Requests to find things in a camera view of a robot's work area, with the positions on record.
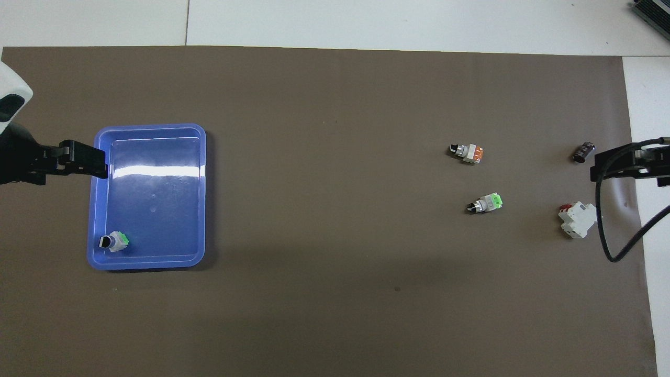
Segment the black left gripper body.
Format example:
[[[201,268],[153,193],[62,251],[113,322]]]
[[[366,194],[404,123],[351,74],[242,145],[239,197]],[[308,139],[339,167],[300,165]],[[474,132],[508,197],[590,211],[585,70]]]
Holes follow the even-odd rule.
[[[9,123],[2,131],[1,184],[26,182],[45,185],[46,175],[68,175],[59,165],[69,162],[72,141],[63,141],[58,147],[36,142],[26,128]]]

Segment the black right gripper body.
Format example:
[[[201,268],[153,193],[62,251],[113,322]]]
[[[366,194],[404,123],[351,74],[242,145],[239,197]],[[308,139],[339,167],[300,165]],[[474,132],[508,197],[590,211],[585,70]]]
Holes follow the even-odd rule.
[[[669,145],[663,141],[658,147],[641,147],[636,151],[639,176],[637,179],[656,179],[656,186],[669,186]]]

